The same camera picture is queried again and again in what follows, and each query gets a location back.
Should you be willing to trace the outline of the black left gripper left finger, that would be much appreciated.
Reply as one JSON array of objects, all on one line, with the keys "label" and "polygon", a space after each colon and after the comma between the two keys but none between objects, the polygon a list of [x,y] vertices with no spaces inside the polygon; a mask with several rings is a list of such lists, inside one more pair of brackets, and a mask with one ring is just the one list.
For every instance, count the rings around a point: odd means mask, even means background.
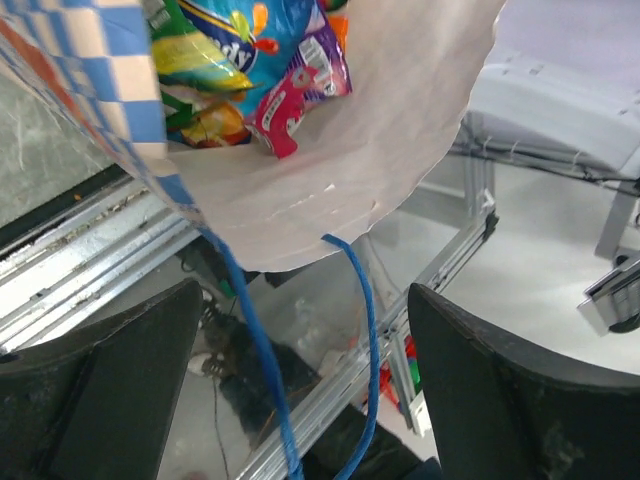
[{"label": "black left gripper left finger", "polygon": [[155,478],[202,305],[199,283],[185,280],[2,355],[2,478]]}]

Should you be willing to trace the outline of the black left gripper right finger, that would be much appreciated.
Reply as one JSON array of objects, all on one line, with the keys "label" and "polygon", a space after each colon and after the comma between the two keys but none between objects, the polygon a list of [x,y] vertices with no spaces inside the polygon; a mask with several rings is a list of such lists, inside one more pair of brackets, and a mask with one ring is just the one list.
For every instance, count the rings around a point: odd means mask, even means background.
[{"label": "black left gripper right finger", "polygon": [[407,306],[444,478],[638,478],[637,375],[544,348],[417,283]]}]

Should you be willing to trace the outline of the green chips snack bag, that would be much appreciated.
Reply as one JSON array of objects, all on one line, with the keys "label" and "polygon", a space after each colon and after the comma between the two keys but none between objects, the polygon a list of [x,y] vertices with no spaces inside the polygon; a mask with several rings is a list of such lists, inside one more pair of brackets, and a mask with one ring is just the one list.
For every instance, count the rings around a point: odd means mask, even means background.
[{"label": "green chips snack bag", "polygon": [[176,1],[143,1],[141,5],[169,131],[183,129],[219,106],[244,99],[254,88],[186,18]]}]

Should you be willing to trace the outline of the blue checkered paper bag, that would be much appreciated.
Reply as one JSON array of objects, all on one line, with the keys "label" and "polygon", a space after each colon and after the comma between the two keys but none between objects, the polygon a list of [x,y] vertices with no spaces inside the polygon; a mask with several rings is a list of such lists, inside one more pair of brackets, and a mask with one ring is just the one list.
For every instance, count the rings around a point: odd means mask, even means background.
[{"label": "blue checkered paper bag", "polygon": [[213,149],[197,172],[171,152],[139,1],[5,1],[1,57],[14,79],[73,121],[190,221],[229,262],[284,271],[352,242],[444,156],[493,43],[497,1],[353,1],[353,92],[309,114],[300,146],[268,161]]}]

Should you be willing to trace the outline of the blue candy snack bag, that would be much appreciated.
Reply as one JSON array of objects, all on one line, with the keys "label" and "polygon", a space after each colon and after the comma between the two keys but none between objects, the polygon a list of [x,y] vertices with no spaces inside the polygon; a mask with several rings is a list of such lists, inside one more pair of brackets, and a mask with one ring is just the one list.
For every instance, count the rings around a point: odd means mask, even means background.
[{"label": "blue candy snack bag", "polygon": [[300,44],[326,19],[317,1],[180,1],[178,5],[254,85],[235,103],[243,117],[302,64]]}]

